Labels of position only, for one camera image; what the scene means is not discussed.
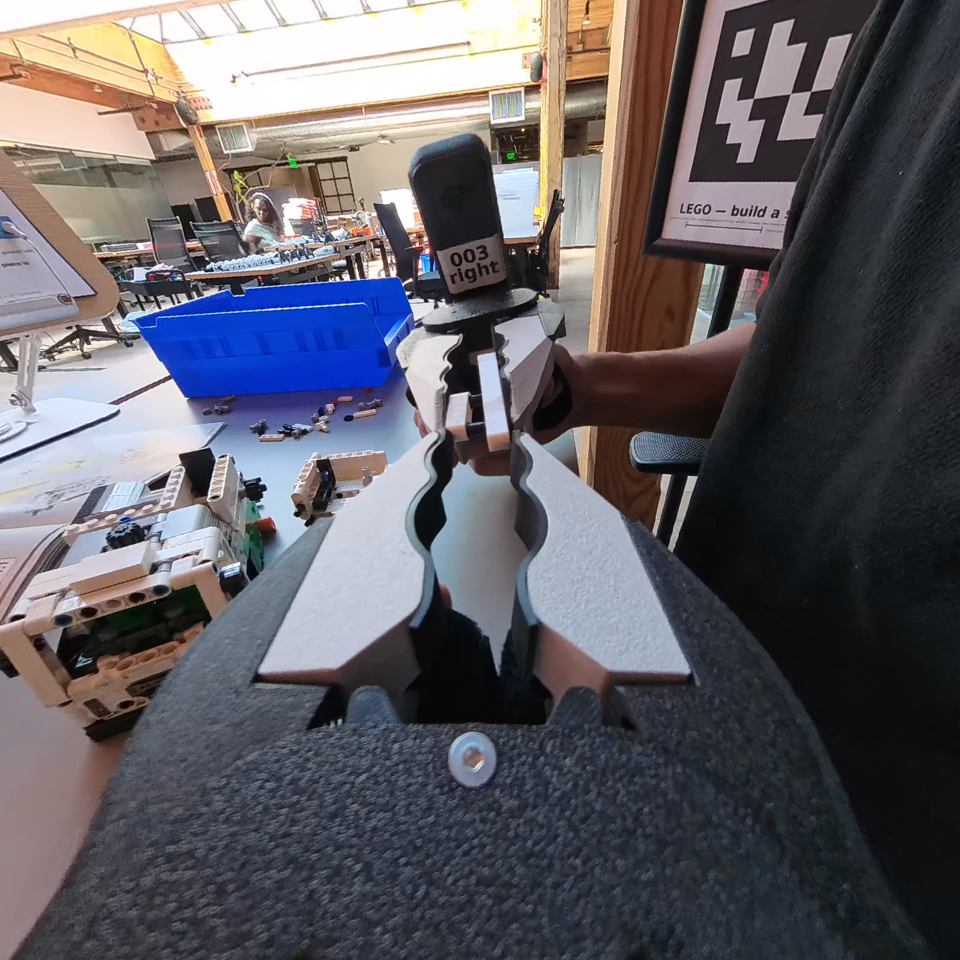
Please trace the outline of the person's right hand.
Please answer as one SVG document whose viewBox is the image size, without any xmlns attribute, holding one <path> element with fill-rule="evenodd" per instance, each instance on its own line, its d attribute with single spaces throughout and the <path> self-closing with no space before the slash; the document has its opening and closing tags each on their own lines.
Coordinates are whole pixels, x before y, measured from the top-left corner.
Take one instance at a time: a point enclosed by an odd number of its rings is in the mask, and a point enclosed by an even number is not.
<svg viewBox="0 0 960 960">
<path fill-rule="evenodd" d="M 588 413 L 587 360 L 586 355 L 573 355 L 564 346 L 555 348 L 551 381 L 541 397 L 537 410 L 541 412 L 557 406 L 558 398 L 564 391 L 569 393 L 569 409 L 567 416 L 553 427 L 533 432 L 533 438 L 541 446 L 546 447 L 570 430 L 584 426 L 584 417 Z M 465 443 L 461 449 L 455 449 L 453 455 L 454 466 L 468 466 L 478 476 L 510 474 L 512 456 L 510 450 L 490 452 L 485 445 L 471 446 Z"/>
</svg>

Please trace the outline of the framed marker sign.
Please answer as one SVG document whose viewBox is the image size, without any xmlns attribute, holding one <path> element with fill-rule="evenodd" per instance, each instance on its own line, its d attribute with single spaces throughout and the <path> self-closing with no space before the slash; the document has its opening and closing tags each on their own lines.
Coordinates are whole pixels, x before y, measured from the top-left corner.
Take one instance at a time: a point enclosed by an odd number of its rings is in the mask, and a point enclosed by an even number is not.
<svg viewBox="0 0 960 960">
<path fill-rule="evenodd" d="M 684 2 L 643 252 L 712 265 L 707 337 L 755 318 L 870 1 Z"/>
</svg>

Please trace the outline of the white lego beam assembly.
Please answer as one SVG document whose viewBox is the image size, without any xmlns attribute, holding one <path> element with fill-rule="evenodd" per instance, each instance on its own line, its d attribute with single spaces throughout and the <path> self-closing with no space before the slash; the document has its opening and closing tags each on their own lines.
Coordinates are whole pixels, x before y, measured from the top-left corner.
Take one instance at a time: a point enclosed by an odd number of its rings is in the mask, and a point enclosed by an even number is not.
<svg viewBox="0 0 960 960">
<path fill-rule="evenodd" d="M 498 354 L 477 354 L 471 370 L 477 375 L 474 391 L 461 390 L 447 400 L 443 426 L 462 463 L 510 450 L 512 429 Z"/>
</svg>

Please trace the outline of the cluttered work table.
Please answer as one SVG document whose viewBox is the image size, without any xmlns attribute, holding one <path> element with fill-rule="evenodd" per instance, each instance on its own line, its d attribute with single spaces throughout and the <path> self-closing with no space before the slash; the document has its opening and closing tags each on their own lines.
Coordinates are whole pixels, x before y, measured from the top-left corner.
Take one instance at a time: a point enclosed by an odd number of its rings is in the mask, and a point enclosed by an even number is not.
<svg viewBox="0 0 960 960">
<path fill-rule="evenodd" d="M 188 271 L 184 280 L 204 287 L 227 289 L 240 295 L 247 286 L 272 286 L 327 279 L 339 253 L 330 249 L 286 248 L 211 263 L 204 270 Z"/>
</svg>

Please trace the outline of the person's right forearm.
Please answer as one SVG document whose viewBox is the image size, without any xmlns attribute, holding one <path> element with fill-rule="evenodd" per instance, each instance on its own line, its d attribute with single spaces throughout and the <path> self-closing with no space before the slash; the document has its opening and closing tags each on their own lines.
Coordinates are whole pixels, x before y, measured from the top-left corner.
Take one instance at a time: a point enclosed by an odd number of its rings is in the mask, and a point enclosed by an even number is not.
<svg viewBox="0 0 960 960">
<path fill-rule="evenodd" d="M 709 438 L 756 330 L 748 322 L 681 348 L 585 355 L 581 426 Z"/>
</svg>

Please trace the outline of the black office chair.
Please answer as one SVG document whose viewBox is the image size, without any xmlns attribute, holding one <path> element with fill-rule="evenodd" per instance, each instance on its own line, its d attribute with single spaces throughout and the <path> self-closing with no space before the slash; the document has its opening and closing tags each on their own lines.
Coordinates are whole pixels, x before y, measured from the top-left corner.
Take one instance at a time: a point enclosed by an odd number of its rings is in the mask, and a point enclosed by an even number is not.
<svg viewBox="0 0 960 960">
<path fill-rule="evenodd" d="M 234 220 L 192 222 L 191 229 L 210 263 L 243 258 L 248 254 Z"/>
<path fill-rule="evenodd" d="M 390 244 L 395 271 L 407 295 L 425 301 L 446 301 L 449 292 L 438 270 L 421 270 L 422 250 L 411 240 L 393 203 L 375 203 L 374 211 Z"/>
<path fill-rule="evenodd" d="M 155 260 L 154 266 L 147 269 L 148 282 L 172 281 L 175 275 L 182 277 L 196 272 L 179 218 L 147 218 L 146 223 Z"/>
</svg>

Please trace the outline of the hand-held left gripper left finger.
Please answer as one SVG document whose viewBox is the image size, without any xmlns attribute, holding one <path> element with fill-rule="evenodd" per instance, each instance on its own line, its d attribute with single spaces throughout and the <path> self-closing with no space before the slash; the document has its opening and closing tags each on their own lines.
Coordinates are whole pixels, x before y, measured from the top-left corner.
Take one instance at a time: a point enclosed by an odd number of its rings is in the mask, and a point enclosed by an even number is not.
<svg viewBox="0 0 960 960">
<path fill-rule="evenodd" d="M 258 668 L 264 682 L 402 694 L 436 658 L 444 604 L 430 547 L 452 438 L 428 433 L 331 521 Z"/>
</svg>

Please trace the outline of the wooden document stand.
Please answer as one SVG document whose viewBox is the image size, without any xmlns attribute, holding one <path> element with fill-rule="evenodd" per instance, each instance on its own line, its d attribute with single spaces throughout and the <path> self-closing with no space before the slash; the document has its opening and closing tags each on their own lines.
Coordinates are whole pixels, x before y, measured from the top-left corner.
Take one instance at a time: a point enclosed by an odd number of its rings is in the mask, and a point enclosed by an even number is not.
<svg viewBox="0 0 960 960">
<path fill-rule="evenodd" d="M 1 154 L 3 191 L 95 291 L 94 296 L 78 298 L 78 315 L 74 317 L 54 320 L 39 328 L 1 329 L 3 340 L 17 337 L 19 342 L 16 385 L 10 399 L 2 401 L 1 459 L 7 461 L 119 413 L 117 406 L 102 402 L 65 398 L 35 401 L 33 398 L 41 358 L 41 331 L 110 318 L 117 306 L 119 291 L 109 271 L 4 152 Z"/>
</svg>

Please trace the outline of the open instruction booklet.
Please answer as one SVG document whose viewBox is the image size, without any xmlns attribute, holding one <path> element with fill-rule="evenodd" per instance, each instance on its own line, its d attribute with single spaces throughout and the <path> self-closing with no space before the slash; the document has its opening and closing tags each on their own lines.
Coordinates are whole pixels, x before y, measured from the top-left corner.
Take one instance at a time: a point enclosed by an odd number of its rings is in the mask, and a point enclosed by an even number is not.
<svg viewBox="0 0 960 960">
<path fill-rule="evenodd" d="M 168 474 L 180 454 L 206 447 L 223 428 L 208 422 L 103 436 L 86 431 L 2 463 L 2 616 L 32 576 L 64 561 L 64 529 L 93 510 L 87 503 L 99 498 L 96 490 Z"/>
</svg>

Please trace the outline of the wooden post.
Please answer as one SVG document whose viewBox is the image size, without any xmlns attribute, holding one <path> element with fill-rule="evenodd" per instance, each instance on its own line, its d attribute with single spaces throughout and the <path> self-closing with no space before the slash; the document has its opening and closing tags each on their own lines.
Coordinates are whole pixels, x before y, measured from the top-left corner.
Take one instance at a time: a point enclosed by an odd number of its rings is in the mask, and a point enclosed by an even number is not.
<svg viewBox="0 0 960 960">
<path fill-rule="evenodd" d="M 582 480 L 648 527 L 661 479 L 630 462 L 630 439 L 643 427 L 626 408 L 631 365 L 613 354 L 690 342 L 703 267 L 643 253 L 682 11 L 680 1 L 613 4 L 588 354 L 574 387 Z"/>
</svg>

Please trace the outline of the scattered small lego pins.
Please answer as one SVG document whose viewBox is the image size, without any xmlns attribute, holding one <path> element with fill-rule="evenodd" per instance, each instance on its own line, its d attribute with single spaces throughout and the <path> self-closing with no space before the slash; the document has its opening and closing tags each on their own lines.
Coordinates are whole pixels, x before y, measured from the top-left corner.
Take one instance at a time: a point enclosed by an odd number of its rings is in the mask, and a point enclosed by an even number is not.
<svg viewBox="0 0 960 960">
<path fill-rule="evenodd" d="M 306 418 L 271 420 L 261 415 L 246 429 L 263 443 L 283 442 L 286 439 L 300 440 L 312 433 L 329 434 L 330 425 L 338 416 L 341 416 L 346 423 L 373 416 L 378 413 L 383 404 L 383 398 L 372 395 L 370 390 L 358 396 L 341 394 L 333 399 L 318 402 L 317 408 Z"/>
</svg>

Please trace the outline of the partly built lego truck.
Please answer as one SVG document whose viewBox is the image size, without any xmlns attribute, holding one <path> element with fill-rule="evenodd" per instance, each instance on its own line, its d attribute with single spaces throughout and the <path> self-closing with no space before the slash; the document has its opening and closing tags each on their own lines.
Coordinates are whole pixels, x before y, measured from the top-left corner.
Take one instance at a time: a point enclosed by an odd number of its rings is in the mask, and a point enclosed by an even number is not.
<svg viewBox="0 0 960 960">
<path fill-rule="evenodd" d="M 148 483 L 94 488 L 70 523 L 3 529 L 2 673 L 92 741 L 129 731 L 263 570 L 266 491 L 204 447 Z"/>
</svg>

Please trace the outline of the white lego panel subassembly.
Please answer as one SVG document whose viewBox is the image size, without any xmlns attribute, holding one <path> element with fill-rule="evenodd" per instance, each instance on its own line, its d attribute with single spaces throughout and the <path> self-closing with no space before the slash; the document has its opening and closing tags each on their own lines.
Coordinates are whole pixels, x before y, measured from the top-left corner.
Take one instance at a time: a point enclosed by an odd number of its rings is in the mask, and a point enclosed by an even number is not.
<svg viewBox="0 0 960 960">
<path fill-rule="evenodd" d="M 330 455 L 315 452 L 303 464 L 292 489 L 294 516 L 306 526 L 333 517 L 383 474 L 387 466 L 382 450 Z"/>
</svg>

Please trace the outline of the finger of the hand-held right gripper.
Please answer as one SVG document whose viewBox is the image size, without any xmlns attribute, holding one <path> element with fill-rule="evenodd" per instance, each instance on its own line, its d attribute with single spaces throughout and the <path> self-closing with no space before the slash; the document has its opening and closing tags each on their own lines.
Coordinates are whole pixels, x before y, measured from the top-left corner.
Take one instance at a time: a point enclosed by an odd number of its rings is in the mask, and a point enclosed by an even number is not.
<svg viewBox="0 0 960 960">
<path fill-rule="evenodd" d="M 553 373 L 554 344 L 539 314 L 502 321 L 492 335 L 513 434 L 532 425 Z"/>
<path fill-rule="evenodd" d="M 397 348 L 397 359 L 428 432 L 445 427 L 452 370 L 450 354 L 460 346 L 460 334 L 411 332 Z"/>
</svg>

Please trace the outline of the printed instruction sheet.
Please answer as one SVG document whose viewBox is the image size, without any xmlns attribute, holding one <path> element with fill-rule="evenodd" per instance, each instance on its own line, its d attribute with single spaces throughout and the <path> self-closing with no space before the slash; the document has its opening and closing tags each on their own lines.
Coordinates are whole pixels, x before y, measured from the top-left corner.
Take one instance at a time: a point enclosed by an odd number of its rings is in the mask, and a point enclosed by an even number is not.
<svg viewBox="0 0 960 960">
<path fill-rule="evenodd" d="M 79 314 L 95 291 L 1 192 L 1 330 L 38 329 Z"/>
</svg>

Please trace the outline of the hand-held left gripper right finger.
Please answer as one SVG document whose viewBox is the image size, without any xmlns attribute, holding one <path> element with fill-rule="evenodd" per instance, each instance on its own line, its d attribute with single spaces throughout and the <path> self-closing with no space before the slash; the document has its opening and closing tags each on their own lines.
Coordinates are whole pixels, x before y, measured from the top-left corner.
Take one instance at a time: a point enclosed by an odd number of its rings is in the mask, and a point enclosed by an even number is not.
<svg viewBox="0 0 960 960">
<path fill-rule="evenodd" d="M 545 722 L 586 688 L 688 685 L 693 673 L 622 514 L 528 434 L 515 434 L 514 531 L 527 553 L 511 613 L 511 721 Z"/>
</svg>

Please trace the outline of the blue plastic bin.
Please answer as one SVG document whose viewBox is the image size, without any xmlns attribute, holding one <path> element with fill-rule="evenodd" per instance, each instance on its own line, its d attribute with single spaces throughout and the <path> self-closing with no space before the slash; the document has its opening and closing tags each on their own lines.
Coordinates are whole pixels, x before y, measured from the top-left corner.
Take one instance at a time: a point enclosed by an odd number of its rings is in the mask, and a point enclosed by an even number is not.
<svg viewBox="0 0 960 960">
<path fill-rule="evenodd" d="M 136 321 L 188 399 L 374 388 L 415 326 L 397 278 L 222 291 Z"/>
</svg>

